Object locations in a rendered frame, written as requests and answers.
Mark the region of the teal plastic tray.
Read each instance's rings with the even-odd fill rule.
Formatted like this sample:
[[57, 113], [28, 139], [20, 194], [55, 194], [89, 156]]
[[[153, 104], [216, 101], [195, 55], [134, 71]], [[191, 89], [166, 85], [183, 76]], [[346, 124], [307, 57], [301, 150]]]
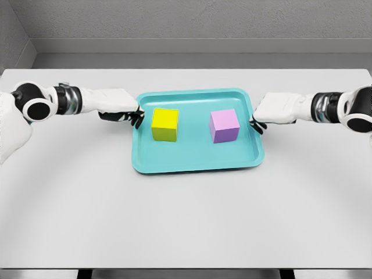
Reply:
[[[253, 108], [240, 88], [149, 92], [137, 97], [145, 111], [133, 130], [132, 165], [144, 174], [255, 167], [264, 159], [260, 134], [249, 124]], [[156, 108], [179, 112], [176, 142], [155, 141], [151, 122]], [[213, 143], [209, 129], [213, 111], [234, 109], [240, 125], [237, 140]]]

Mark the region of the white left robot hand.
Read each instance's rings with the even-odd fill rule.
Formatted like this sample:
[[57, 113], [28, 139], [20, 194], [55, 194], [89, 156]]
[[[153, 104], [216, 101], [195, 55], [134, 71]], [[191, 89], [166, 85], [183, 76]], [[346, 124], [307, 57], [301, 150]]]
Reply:
[[135, 129], [140, 127], [145, 117], [143, 108], [122, 88], [101, 90], [97, 111], [102, 120], [129, 121]]

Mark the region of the yellow cube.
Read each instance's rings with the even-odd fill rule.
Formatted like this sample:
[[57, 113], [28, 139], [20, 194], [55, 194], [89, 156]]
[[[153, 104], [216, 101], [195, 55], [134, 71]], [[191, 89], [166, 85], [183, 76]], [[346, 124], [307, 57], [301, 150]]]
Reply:
[[178, 110], [155, 108], [151, 130], [155, 141], [176, 142], [178, 134]]

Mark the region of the pink purple cube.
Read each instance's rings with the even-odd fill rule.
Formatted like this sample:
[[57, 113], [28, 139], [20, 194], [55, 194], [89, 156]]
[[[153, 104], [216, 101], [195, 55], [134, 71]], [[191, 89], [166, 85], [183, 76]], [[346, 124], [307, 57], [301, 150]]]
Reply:
[[209, 128], [214, 144], [235, 141], [240, 130], [235, 110], [212, 111]]

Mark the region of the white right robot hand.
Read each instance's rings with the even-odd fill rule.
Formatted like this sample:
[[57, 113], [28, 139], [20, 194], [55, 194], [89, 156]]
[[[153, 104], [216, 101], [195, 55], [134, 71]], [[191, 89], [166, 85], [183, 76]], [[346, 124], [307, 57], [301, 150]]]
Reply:
[[299, 100], [299, 94], [267, 93], [252, 114], [249, 120], [250, 126], [262, 135], [263, 130], [267, 129], [267, 123], [295, 123], [296, 116], [294, 109]]

